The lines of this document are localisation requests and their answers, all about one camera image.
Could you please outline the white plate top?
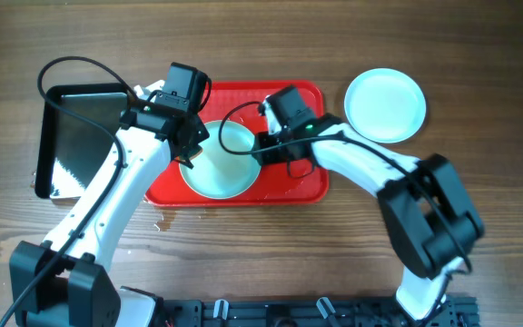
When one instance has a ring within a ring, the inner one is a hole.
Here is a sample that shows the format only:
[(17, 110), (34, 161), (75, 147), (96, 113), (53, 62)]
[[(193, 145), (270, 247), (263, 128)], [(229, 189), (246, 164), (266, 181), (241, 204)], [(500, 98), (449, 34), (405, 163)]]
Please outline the white plate top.
[(363, 137), (395, 144), (424, 125), (427, 102), (419, 85), (401, 71), (375, 68), (352, 80), (344, 96), (349, 124)]

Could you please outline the white plate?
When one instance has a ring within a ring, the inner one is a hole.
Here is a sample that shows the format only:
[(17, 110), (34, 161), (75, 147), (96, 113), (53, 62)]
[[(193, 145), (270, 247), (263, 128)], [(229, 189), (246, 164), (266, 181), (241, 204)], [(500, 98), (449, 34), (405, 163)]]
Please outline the white plate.
[(180, 166), (185, 183), (196, 193), (214, 200), (233, 198), (248, 190), (261, 166), (251, 155), (226, 152), (219, 142), (221, 120), (205, 124), (210, 137), (201, 143), (202, 152), (192, 159), (193, 168)]
[(344, 96), (349, 124), (363, 137), (395, 144), (424, 125), (427, 102), (419, 85), (401, 71), (375, 68), (352, 80)]

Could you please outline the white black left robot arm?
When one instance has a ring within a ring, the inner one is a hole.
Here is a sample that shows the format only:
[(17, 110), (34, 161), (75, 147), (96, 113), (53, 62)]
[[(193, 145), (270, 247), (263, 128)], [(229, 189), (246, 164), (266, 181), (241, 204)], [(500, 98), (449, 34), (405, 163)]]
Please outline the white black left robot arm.
[(134, 211), (177, 157), (208, 136), (195, 113), (130, 110), (82, 197), (39, 244), (21, 242), (9, 267), (14, 302), (2, 317), (20, 326), (155, 326), (162, 298), (115, 288), (108, 272)]

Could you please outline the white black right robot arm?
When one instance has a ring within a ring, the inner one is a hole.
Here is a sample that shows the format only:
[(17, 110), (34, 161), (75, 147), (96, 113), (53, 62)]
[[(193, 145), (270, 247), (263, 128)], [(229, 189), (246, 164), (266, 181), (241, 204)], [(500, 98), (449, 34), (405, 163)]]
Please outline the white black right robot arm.
[(433, 154), (420, 160), (397, 154), (356, 133), (331, 114), (283, 123), (266, 114), (256, 145), (263, 163), (310, 159), (373, 195), (390, 243), (404, 265), (395, 293), (415, 322), (428, 322), (446, 299), (450, 278), (471, 273), (469, 253), (485, 233), (451, 162)]

